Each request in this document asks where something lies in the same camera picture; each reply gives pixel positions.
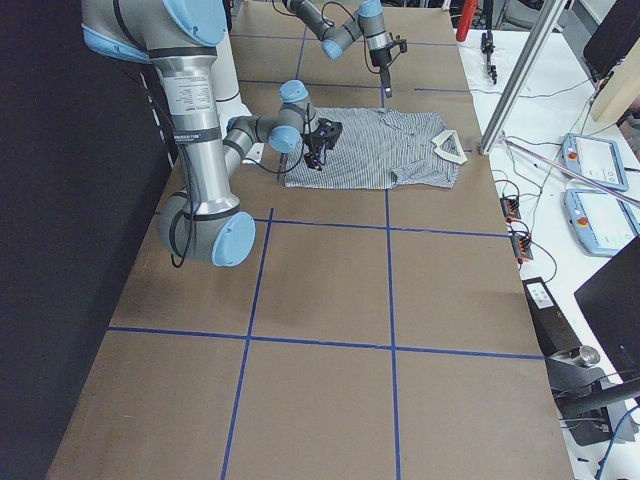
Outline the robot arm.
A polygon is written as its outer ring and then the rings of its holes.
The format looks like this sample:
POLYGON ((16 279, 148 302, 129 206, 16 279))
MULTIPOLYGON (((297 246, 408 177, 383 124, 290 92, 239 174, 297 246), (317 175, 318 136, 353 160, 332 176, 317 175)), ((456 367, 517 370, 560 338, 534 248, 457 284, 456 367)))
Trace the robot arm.
POLYGON ((159 76, 185 180, 159 220, 173 264, 242 263, 256 225, 241 210, 230 176, 259 143, 281 153, 298 151, 315 166, 335 146, 341 124, 318 116, 298 80, 281 86, 277 115, 249 114, 239 96, 220 1, 84 1, 81 7, 84 40, 92 51, 152 64, 159 76))
POLYGON ((276 13, 301 20, 321 42, 322 50, 330 60, 341 58, 346 50, 362 41, 366 69, 379 78, 384 97, 393 96, 390 67, 397 57, 407 52, 407 40, 387 31, 381 1, 361 1, 355 12, 350 12, 338 1, 326 1, 322 8, 312 1, 282 1, 283 10, 271 1, 276 13), (325 14, 329 5, 341 8, 347 15, 342 25, 325 14))

